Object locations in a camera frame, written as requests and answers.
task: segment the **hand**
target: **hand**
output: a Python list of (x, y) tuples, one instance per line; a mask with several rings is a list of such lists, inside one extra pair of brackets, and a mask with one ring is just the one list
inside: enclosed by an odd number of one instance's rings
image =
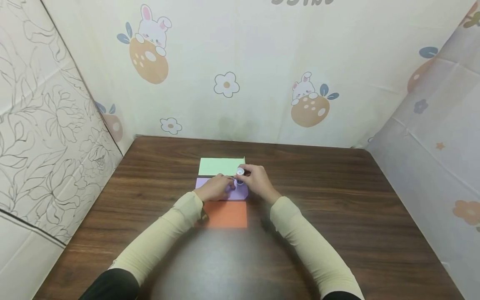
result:
[(233, 178), (230, 176), (223, 176), (223, 174), (218, 174), (217, 176), (210, 178), (207, 182), (205, 182), (204, 185), (193, 191), (203, 202), (218, 201), (220, 199), (228, 198), (228, 194), (226, 192), (227, 186), (230, 186), (232, 190), (235, 189)]
[(256, 165), (240, 165), (239, 167), (249, 171), (250, 175), (235, 175), (235, 179), (245, 182), (252, 192), (264, 198), (265, 201), (273, 205), (282, 196), (268, 179), (264, 167)]

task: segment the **wall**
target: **wall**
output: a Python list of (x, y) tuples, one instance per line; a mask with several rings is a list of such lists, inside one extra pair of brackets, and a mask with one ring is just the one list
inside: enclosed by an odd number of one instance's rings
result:
[(480, 11), (368, 145), (467, 300), (480, 284)]
[(31, 299), (121, 160), (39, 0), (0, 0), (0, 291)]
[(44, 1), (124, 129), (335, 147), (367, 143), (473, 3), (144, 1)]

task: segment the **orange paper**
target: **orange paper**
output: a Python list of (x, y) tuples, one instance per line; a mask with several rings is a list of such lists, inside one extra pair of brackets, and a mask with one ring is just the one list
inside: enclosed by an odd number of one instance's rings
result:
[(204, 210), (209, 217), (206, 228), (247, 228), (245, 201), (209, 201)]

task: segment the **green paper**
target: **green paper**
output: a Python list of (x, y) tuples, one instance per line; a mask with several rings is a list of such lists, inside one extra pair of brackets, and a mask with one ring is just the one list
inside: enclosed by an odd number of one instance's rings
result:
[(245, 163), (245, 158), (201, 158), (198, 175), (215, 176), (222, 173), (233, 176), (237, 173), (239, 165)]

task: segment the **orange flower illustration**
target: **orange flower illustration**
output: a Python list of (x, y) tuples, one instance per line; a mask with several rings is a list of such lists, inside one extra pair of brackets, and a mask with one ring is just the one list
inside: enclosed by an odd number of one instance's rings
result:
[(480, 223), (480, 203), (459, 200), (455, 202), (453, 214), (464, 219), (467, 224), (475, 226)]

